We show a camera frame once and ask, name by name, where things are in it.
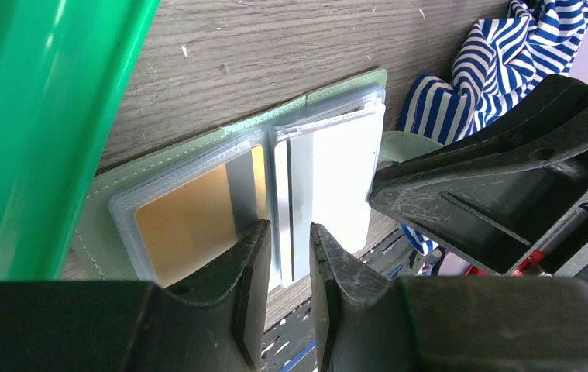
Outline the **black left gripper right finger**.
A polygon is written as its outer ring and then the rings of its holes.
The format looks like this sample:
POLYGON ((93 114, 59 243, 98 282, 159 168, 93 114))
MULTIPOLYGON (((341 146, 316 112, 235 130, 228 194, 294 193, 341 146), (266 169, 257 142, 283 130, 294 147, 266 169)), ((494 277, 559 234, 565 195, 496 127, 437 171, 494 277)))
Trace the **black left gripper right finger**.
MULTIPOLYGON (((327 233, 320 224, 314 239, 327 233)), ((560 277, 400 276, 414 362, 396 371, 588 371, 588 284, 560 277)))

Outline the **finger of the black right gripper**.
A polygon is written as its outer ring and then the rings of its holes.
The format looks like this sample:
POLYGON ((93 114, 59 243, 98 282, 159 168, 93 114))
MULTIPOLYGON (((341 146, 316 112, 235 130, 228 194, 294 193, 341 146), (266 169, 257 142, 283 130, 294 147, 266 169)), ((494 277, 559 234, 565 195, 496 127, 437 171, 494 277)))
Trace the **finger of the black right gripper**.
POLYGON ((488 127, 376 172, 370 206, 491 275, 588 249, 588 84, 545 78, 488 127))

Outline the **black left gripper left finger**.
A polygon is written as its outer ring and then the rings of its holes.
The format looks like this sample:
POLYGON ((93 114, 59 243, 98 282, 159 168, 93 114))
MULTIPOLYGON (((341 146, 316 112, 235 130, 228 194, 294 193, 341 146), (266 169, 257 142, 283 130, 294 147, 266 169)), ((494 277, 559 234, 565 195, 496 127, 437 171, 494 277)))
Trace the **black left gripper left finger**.
POLYGON ((270 223, 257 221, 168 288, 0 282, 0 371, 257 371, 270 245, 270 223))

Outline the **green card holder wallet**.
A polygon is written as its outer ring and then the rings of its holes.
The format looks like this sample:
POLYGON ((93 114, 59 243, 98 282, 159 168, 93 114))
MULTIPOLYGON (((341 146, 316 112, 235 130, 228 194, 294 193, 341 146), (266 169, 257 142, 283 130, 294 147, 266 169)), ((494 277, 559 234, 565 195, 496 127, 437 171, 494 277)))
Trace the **green card holder wallet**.
POLYGON ((299 136, 313 141, 310 224, 324 225, 348 252, 360 251, 377 166, 439 147, 384 130, 386 80, 384 69, 367 72, 97 176, 75 229, 74 254, 92 280, 168 287, 265 219, 269 286, 282 286, 273 148, 299 136))

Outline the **blue white striped cloth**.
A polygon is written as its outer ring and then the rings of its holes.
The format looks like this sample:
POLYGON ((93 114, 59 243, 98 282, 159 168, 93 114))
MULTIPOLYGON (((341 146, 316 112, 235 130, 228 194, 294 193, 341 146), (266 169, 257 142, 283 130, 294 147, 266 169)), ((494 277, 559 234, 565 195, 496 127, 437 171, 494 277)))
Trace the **blue white striped cloth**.
POLYGON ((588 29, 588 1, 511 1, 468 32, 449 81, 421 74, 397 130, 448 145, 486 128, 549 75, 567 76, 588 29))

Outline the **grey striped card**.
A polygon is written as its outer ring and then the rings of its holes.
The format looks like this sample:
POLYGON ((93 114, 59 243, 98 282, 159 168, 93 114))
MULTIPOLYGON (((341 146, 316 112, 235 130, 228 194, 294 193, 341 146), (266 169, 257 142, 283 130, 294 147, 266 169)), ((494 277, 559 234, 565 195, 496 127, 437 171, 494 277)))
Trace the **grey striped card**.
POLYGON ((281 140, 273 148, 279 271, 284 287, 310 272, 313 157, 310 136, 281 140))

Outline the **green plastic bin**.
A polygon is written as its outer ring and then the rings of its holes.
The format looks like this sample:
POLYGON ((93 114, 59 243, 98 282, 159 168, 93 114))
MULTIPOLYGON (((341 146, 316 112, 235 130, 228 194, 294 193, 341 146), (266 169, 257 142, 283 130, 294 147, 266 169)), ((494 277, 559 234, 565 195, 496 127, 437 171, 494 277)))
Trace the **green plastic bin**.
POLYGON ((156 1, 0 1, 0 281, 60 276, 156 1))

